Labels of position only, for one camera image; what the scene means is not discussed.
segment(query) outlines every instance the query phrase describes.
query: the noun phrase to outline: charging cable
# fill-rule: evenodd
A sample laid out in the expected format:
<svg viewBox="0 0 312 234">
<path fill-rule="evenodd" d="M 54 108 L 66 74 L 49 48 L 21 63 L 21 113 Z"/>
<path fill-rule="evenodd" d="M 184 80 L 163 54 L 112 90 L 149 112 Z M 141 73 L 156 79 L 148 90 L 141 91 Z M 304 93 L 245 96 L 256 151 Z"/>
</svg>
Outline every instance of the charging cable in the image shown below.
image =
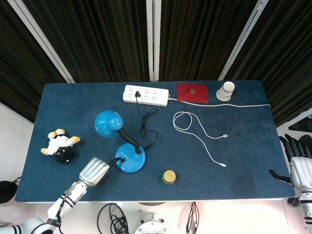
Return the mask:
<svg viewBox="0 0 312 234">
<path fill-rule="evenodd" d="M 169 101 L 179 101 L 176 98 L 168 98 Z M 202 104 L 196 104 L 196 103 L 191 103 L 191 102 L 187 102 L 187 101 L 179 101 L 179 102 L 183 102 L 189 105 L 193 105 L 193 106 L 202 106 L 202 107 L 218 107 L 218 106 L 233 106 L 233 107 L 262 107 L 262 106 L 269 106 L 271 107 L 270 104 L 261 104 L 261 105 L 234 105 L 234 104 L 216 104 L 216 105 L 202 105 Z"/>
<path fill-rule="evenodd" d="M 180 127 L 178 127 L 178 126 L 176 125 L 176 120 L 177 120 L 179 117 L 181 117 L 182 115 L 188 115 L 188 116 L 191 117 L 191 122 L 190 122 L 190 124 L 189 124 L 189 126 L 188 126 L 187 128 L 180 128 Z M 207 151 L 207 153 L 208 153 L 210 159 L 211 159 L 214 163 L 217 163 L 217 164 L 219 164 L 219 165 L 222 166 L 222 167 L 226 167 L 225 164 L 220 163 L 220 162 L 217 162 L 217 161 L 215 161 L 215 160 L 211 157 L 211 155 L 210 155 L 210 153 L 209 153 L 209 151 L 208 151 L 208 149 L 207 149 L 207 146 L 206 146 L 206 144 L 204 143 L 204 141 L 203 141 L 202 139 L 200 139 L 200 138 L 199 138 L 196 134 L 194 134 L 194 133 L 187 132 L 187 130 L 189 130 L 189 128 L 191 127 L 192 122 L 193 122 L 193 117 L 192 117 L 192 116 L 195 116 L 195 117 L 197 118 L 197 120 L 198 120 L 198 122 L 199 122 L 199 125 L 200 125 L 201 128 L 204 130 L 204 133 L 205 133 L 205 135 L 206 135 L 207 137 L 209 137 L 209 138 L 211 138 L 211 139 L 219 139 L 219 138 L 225 138 L 225 137 L 229 137 L 229 136 L 230 136 L 229 134 L 223 134 L 222 136 L 219 136 L 219 137 L 212 137 L 212 136 L 208 135 L 208 134 L 206 133 L 206 131 L 205 131 L 203 125 L 202 125 L 201 122 L 199 121 L 199 118 L 197 117 L 197 115 L 195 115 L 195 114 L 193 114 L 193 113 L 191 113 L 191 112 L 179 111 L 179 112 L 175 113 L 174 118 L 173 118 L 173 123 L 172 123 L 173 126 L 174 126 L 174 128 L 175 128 L 177 131 L 179 131 L 179 132 L 182 132 L 182 133 L 186 133 L 186 134 L 190 134 L 190 135 L 195 136 L 195 137 L 196 137 L 198 140 L 200 140 L 200 142 L 203 143 L 203 145 L 205 146 L 205 149 L 206 149 L 206 151 Z"/>
</svg>

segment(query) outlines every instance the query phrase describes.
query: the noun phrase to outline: lamp shade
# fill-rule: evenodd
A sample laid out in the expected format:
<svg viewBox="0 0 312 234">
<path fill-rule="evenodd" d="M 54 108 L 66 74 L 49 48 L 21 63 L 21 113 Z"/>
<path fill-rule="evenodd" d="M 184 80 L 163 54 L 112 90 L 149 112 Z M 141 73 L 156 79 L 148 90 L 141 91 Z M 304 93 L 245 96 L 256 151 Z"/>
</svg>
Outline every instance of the lamp shade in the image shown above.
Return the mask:
<svg viewBox="0 0 312 234">
<path fill-rule="evenodd" d="M 106 110 L 98 114 L 94 126 L 101 137 L 113 138 L 118 136 L 118 130 L 122 128 L 123 121 L 115 111 Z"/>
</svg>

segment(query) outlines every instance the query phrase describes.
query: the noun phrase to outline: yellow lid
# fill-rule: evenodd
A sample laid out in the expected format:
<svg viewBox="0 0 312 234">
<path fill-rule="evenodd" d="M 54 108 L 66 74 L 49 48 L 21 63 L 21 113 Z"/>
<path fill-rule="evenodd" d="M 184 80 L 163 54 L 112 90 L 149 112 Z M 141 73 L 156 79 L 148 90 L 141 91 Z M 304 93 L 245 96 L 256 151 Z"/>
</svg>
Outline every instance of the yellow lid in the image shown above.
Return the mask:
<svg viewBox="0 0 312 234">
<path fill-rule="evenodd" d="M 162 175 L 162 179 L 166 184 L 173 184 L 176 181 L 176 174 L 172 170 L 167 170 Z"/>
</svg>

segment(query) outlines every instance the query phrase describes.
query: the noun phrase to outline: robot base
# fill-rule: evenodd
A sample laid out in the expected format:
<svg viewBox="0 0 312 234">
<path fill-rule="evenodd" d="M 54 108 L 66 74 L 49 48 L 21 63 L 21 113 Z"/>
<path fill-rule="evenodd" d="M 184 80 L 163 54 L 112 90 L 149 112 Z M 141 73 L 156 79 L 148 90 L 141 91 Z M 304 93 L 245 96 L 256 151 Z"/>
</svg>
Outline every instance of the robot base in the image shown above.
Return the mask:
<svg viewBox="0 0 312 234">
<path fill-rule="evenodd" d="M 135 234 L 170 234 L 170 230 L 165 224 L 168 221 L 156 213 L 149 213 L 141 218 L 137 224 Z"/>
</svg>

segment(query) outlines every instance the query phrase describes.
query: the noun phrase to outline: black curtain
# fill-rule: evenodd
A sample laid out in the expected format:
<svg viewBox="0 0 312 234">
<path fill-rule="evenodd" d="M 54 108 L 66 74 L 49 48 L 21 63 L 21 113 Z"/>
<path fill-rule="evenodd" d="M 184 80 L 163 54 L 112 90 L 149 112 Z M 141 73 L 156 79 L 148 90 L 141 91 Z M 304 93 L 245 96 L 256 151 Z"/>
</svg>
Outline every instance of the black curtain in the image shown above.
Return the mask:
<svg viewBox="0 0 312 234">
<path fill-rule="evenodd" d="M 0 1 L 0 102 L 35 121 L 43 87 L 65 82 L 7 1 Z"/>
<path fill-rule="evenodd" d="M 163 0 L 159 80 L 218 79 L 257 0 Z"/>
<path fill-rule="evenodd" d="M 75 82 L 149 81 L 146 0 L 24 0 Z"/>
<path fill-rule="evenodd" d="M 312 1 L 269 1 L 225 79 L 261 80 L 277 126 L 312 107 Z"/>
</svg>

